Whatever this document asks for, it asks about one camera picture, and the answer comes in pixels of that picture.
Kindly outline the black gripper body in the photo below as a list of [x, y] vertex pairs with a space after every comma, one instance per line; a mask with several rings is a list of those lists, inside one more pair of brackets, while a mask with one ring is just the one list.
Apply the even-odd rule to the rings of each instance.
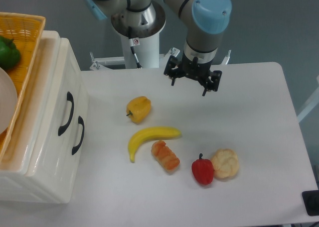
[[210, 91], [217, 92], [222, 77], [222, 71], [210, 70], [211, 61], [208, 63], [200, 63], [198, 57], [189, 60], [183, 54], [182, 60], [179, 61], [176, 57], [170, 56], [164, 69], [164, 75], [169, 78], [173, 77], [192, 79], [198, 81], [204, 88], [209, 88]]

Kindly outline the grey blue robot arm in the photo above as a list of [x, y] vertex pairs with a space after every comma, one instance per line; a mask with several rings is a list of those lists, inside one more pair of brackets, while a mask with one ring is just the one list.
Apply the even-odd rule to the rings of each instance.
[[98, 20], [109, 18], [120, 36], [127, 69], [158, 68], [172, 81], [186, 77], [198, 81], [205, 92], [217, 91], [221, 71], [210, 67], [228, 26], [231, 0], [162, 0], [187, 28], [182, 58], [169, 51], [160, 57], [159, 35], [166, 23], [165, 11], [154, 0], [84, 0]]

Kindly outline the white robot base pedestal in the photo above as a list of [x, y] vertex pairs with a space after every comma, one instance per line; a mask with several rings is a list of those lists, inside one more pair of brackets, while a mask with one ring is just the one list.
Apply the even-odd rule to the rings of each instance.
[[[126, 68], [160, 66], [159, 34], [166, 17], [152, 0], [89, 0], [108, 16], [122, 42]], [[232, 11], [231, 0], [163, 0], [187, 27], [183, 54], [213, 61]]]

